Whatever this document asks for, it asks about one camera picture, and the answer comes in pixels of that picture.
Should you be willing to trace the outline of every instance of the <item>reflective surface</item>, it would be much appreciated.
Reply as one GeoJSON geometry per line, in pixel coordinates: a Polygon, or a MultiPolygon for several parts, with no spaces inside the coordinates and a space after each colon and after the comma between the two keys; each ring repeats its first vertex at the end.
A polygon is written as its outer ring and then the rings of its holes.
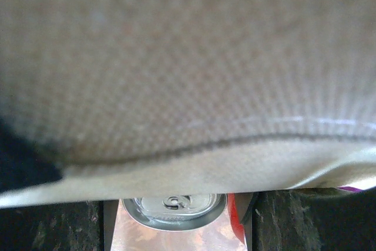
{"type": "Polygon", "coordinates": [[[166,231],[186,231],[216,220],[226,208],[227,196],[180,195],[123,199],[122,202],[127,213],[142,225],[166,231]]]}
{"type": "Polygon", "coordinates": [[[227,209],[214,222],[187,232],[165,232],[137,223],[120,205],[111,251],[246,251],[235,237],[227,209]]]}

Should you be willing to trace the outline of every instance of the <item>woven fabric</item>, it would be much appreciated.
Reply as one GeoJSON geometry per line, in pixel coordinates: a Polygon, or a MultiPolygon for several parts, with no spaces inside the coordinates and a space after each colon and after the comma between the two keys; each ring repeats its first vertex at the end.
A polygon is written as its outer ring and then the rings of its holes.
{"type": "Polygon", "coordinates": [[[0,10],[0,116],[62,163],[376,140],[376,0],[1,0],[0,10]]]}

